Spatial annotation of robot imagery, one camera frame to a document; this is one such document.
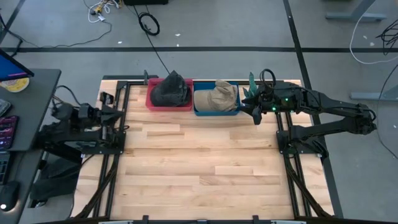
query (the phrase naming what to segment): black cable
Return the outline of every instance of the black cable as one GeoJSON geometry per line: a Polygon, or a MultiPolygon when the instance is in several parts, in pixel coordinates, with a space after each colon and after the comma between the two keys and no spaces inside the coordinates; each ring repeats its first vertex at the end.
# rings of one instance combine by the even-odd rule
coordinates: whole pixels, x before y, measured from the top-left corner
{"type": "Polygon", "coordinates": [[[387,55],[393,48],[394,44],[398,40],[398,19],[391,25],[384,29],[384,31],[376,38],[380,38],[383,41],[383,54],[387,55]]]}
{"type": "MultiPolygon", "coordinates": [[[[83,161],[83,162],[81,163],[80,169],[81,169],[81,168],[83,167],[83,165],[84,165],[87,161],[89,161],[93,156],[95,156],[95,155],[93,154],[93,155],[89,156],[85,161],[83,161]]],[[[73,211],[74,206],[75,206],[75,193],[73,193],[73,196],[72,196],[72,207],[70,208],[70,213],[69,213],[69,215],[67,216],[66,219],[70,218],[70,216],[72,215],[72,211],[73,211]]]]}
{"type": "Polygon", "coordinates": [[[67,90],[70,92],[70,94],[72,94],[72,97],[73,97],[73,99],[75,100],[75,102],[76,102],[78,105],[81,105],[81,103],[77,100],[77,97],[75,96],[75,94],[73,93],[73,91],[72,91],[71,89],[69,89],[69,87],[67,87],[67,86],[65,86],[65,85],[59,85],[59,86],[57,86],[57,87],[55,88],[55,92],[56,92],[59,88],[65,88],[65,89],[67,89],[67,90]]]}
{"type": "Polygon", "coordinates": [[[82,167],[84,166],[84,164],[85,164],[87,161],[89,161],[93,156],[95,156],[95,155],[93,154],[93,155],[89,156],[84,162],[82,162],[80,168],[82,168],[82,167]]]}
{"type": "Polygon", "coordinates": [[[260,72],[260,81],[262,81],[262,83],[265,86],[268,86],[271,89],[274,89],[273,87],[276,85],[276,77],[273,71],[269,70],[268,68],[265,68],[263,71],[260,72]],[[265,72],[268,72],[271,74],[272,76],[272,86],[268,85],[268,83],[266,83],[266,79],[264,78],[265,72]]]}
{"type": "Polygon", "coordinates": [[[136,6],[133,5],[133,7],[134,7],[134,10],[135,10],[135,12],[136,12],[136,13],[133,13],[133,14],[136,15],[136,16],[138,17],[138,23],[139,23],[139,25],[141,26],[141,29],[145,32],[145,34],[146,34],[146,36],[147,36],[147,38],[148,38],[148,40],[149,40],[149,43],[151,44],[152,48],[154,49],[154,52],[156,53],[157,57],[159,58],[160,62],[161,62],[162,65],[163,65],[163,67],[166,69],[167,73],[170,75],[169,70],[167,69],[165,63],[163,62],[163,60],[161,59],[161,57],[160,57],[159,54],[157,53],[154,44],[152,43],[152,41],[151,41],[150,38],[149,38],[149,35],[151,35],[151,34],[155,34],[155,35],[159,34],[159,32],[160,32],[160,25],[159,25],[159,23],[157,22],[157,20],[155,19],[154,16],[152,16],[151,14],[149,14],[148,6],[146,6],[146,8],[147,8],[147,10],[148,10],[148,13],[147,13],[147,14],[146,14],[146,12],[142,12],[141,14],[139,14],[138,11],[137,11],[137,9],[136,9],[136,6]],[[146,24],[144,24],[144,23],[141,21],[142,18],[144,17],[144,16],[142,16],[142,14],[145,14],[144,16],[149,16],[151,19],[154,20],[154,22],[155,22],[156,25],[157,25],[157,32],[156,32],[156,33],[153,33],[153,32],[151,32],[151,31],[149,31],[149,28],[146,26],[146,24]]]}
{"type": "Polygon", "coordinates": [[[127,130],[127,129],[129,129],[129,128],[130,128],[129,125],[124,125],[124,126],[123,126],[123,131],[125,131],[125,130],[127,130]]]}
{"type": "Polygon", "coordinates": [[[90,7],[87,5],[86,0],[83,0],[83,3],[85,4],[85,6],[87,7],[87,9],[90,9],[90,7]]]}
{"type": "Polygon", "coordinates": [[[94,41],[100,40],[103,36],[105,36],[106,34],[112,32],[112,23],[106,22],[106,21],[102,21],[102,22],[104,22],[106,24],[109,24],[109,30],[106,31],[105,33],[103,33],[98,38],[95,38],[95,39],[92,39],[92,40],[87,40],[86,42],[71,44],[71,45],[59,44],[59,45],[56,45],[56,46],[46,45],[46,46],[43,46],[43,47],[38,47],[37,45],[34,45],[34,44],[33,45],[38,47],[38,48],[57,48],[57,47],[73,47],[73,46],[76,46],[76,45],[83,45],[83,44],[88,44],[88,43],[94,42],[94,41]]]}
{"type": "Polygon", "coordinates": [[[17,39],[19,40],[19,41],[18,41],[18,44],[17,44],[17,47],[16,47],[16,49],[15,49],[15,51],[14,51],[14,53],[11,54],[11,57],[14,57],[15,55],[18,54],[18,51],[19,51],[19,49],[20,49],[20,47],[21,47],[21,45],[22,45],[22,43],[23,43],[24,41],[22,40],[22,37],[20,37],[19,35],[17,35],[17,34],[15,34],[15,33],[11,32],[11,30],[9,30],[9,28],[8,28],[7,25],[6,25],[6,23],[5,23],[4,20],[2,19],[1,14],[0,14],[0,22],[1,22],[2,26],[4,27],[3,30],[2,30],[3,32],[8,32],[9,34],[11,34],[12,36],[14,36],[15,38],[17,38],[17,39]]]}
{"type": "Polygon", "coordinates": [[[102,22],[104,22],[104,23],[106,23],[106,24],[109,24],[109,30],[108,30],[108,31],[106,31],[105,33],[103,33],[102,35],[100,35],[98,38],[95,38],[95,39],[92,39],[92,40],[87,40],[86,42],[80,42],[80,43],[71,44],[71,45],[60,44],[60,45],[56,45],[56,46],[46,45],[46,46],[40,47],[40,46],[38,46],[37,44],[34,44],[34,43],[32,43],[32,42],[29,42],[29,41],[25,40],[25,39],[22,38],[20,35],[17,35],[17,34],[15,34],[15,33],[11,32],[8,28],[5,28],[5,29],[6,29],[7,32],[10,33],[11,35],[13,35],[14,37],[20,39],[20,43],[18,44],[17,50],[16,50],[16,52],[18,52],[18,51],[19,51],[19,48],[18,48],[18,47],[20,47],[21,44],[22,44],[21,41],[26,42],[26,43],[28,43],[28,44],[31,44],[31,45],[37,47],[37,48],[42,49],[42,48],[57,48],[57,47],[73,47],[73,46],[76,46],[76,45],[88,44],[88,43],[90,43],[90,42],[94,42],[94,41],[100,40],[103,36],[105,36],[106,34],[112,32],[112,24],[111,24],[110,22],[106,22],[106,21],[102,21],[102,22]]]}
{"type": "MultiPolygon", "coordinates": [[[[394,71],[397,69],[397,67],[398,67],[398,64],[394,67],[394,69],[392,69],[392,71],[390,72],[390,74],[388,75],[388,77],[386,78],[386,80],[385,80],[384,83],[383,83],[383,87],[381,88],[379,98],[377,99],[377,105],[376,105],[377,114],[379,114],[379,103],[380,103],[380,99],[381,99],[381,95],[382,95],[382,93],[383,93],[384,87],[386,87],[386,83],[388,82],[388,79],[390,79],[391,75],[394,73],[394,71]]],[[[382,141],[382,139],[381,139],[381,137],[380,137],[380,133],[379,133],[379,119],[377,119],[377,121],[376,121],[376,126],[377,126],[377,130],[376,130],[376,131],[377,131],[377,136],[378,136],[378,138],[379,138],[380,143],[381,143],[381,144],[394,156],[395,159],[398,159],[397,155],[396,155],[395,153],[393,153],[393,151],[390,150],[390,149],[384,144],[384,142],[382,141]]]]}

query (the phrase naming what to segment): tan cloth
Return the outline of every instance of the tan cloth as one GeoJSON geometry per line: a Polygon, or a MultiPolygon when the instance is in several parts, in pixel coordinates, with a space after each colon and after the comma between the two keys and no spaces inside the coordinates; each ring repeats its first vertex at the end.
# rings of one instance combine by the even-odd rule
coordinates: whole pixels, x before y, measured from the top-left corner
{"type": "Polygon", "coordinates": [[[217,80],[214,90],[193,92],[193,103],[197,111],[233,111],[238,107],[238,88],[226,81],[217,80]]]}

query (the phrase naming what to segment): white cable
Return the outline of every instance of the white cable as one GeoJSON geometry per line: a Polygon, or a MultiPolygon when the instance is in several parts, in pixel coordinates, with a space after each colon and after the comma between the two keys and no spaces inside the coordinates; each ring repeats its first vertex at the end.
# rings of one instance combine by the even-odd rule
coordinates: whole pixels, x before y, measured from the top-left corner
{"type": "MultiPolygon", "coordinates": [[[[97,20],[95,20],[95,21],[92,21],[92,20],[90,19],[90,16],[91,16],[91,14],[90,14],[91,9],[94,8],[94,6],[97,6],[97,5],[101,4],[101,3],[102,3],[102,1],[100,1],[100,2],[97,3],[97,4],[94,4],[94,5],[90,6],[90,8],[88,9],[88,22],[90,22],[90,23],[96,23],[96,22],[101,21],[101,19],[97,19],[97,20]]],[[[109,6],[114,6],[114,4],[113,4],[113,3],[110,3],[110,2],[107,2],[107,3],[105,3],[105,4],[103,5],[103,7],[102,7],[103,9],[105,9],[105,12],[106,12],[107,14],[109,14],[109,13],[111,12],[111,9],[109,8],[109,6]]]]}
{"type": "Polygon", "coordinates": [[[351,42],[349,43],[349,51],[351,52],[351,55],[353,55],[353,57],[355,58],[355,60],[356,60],[357,62],[362,63],[362,64],[365,64],[365,65],[374,65],[374,64],[377,64],[377,63],[391,62],[391,61],[397,59],[398,56],[396,56],[396,57],[394,57],[394,58],[392,58],[392,59],[389,59],[389,60],[382,60],[382,61],[377,61],[377,62],[363,62],[363,61],[361,61],[360,59],[358,59],[358,58],[355,57],[354,52],[353,52],[353,49],[352,49],[352,44],[353,44],[353,40],[354,40],[354,34],[355,34],[355,30],[356,30],[356,28],[357,28],[359,22],[361,21],[362,17],[365,15],[366,11],[365,11],[365,12],[362,14],[362,16],[358,19],[358,22],[356,22],[356,25],[355,25],[355,27],[354,27],[353,35],[352,35],[352,37],[351,37],[351,42]]]}

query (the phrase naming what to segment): black desk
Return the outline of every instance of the black desk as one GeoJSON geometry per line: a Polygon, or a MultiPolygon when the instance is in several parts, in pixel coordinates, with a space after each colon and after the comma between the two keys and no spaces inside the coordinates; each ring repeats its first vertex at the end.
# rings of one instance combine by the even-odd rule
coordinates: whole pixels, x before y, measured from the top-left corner
{"type": "MultiPolygon", "coordinates": [[[[10,101],[13,109],[7,115],[17,115],[20,120],[11,150],[31,149],[36,134],[42,124],[50,99],[61,75],[56,69],[34,69],[34,78],[29,86],[20,93],[10,93],[0,88],[0,98],[10,101]]],[[[24,210],[30,188],[37,173],[43,150],[11,152],[15,156],[11,165],[8,181],[20,183],[19,201],[9,212],[0,211],[0,223],[18,223],[24,210]]]]}

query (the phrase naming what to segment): blue bin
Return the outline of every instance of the blue bin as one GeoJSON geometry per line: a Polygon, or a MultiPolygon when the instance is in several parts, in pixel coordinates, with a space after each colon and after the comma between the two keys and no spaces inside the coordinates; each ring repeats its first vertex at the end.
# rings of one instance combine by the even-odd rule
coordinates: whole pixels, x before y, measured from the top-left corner
{"type": "MultiPolygon", "coordinates": [[[[209,111],[209,112],[199,112],[195,108],[195,104],[193,105],[193,111],[197,116],[235,116],[239,113],[239,108],[241,107],[241,99],[239,97],[239,85],[236,82],[228,82],[231,85],[236,85],[238,88],[238,97],[236,98],[236,103],[238,107],[234,111],[209,111]]],[[[193,91],[197,90],[212,90],[216,87],[216,82],[193,82],[193,91]]]]}

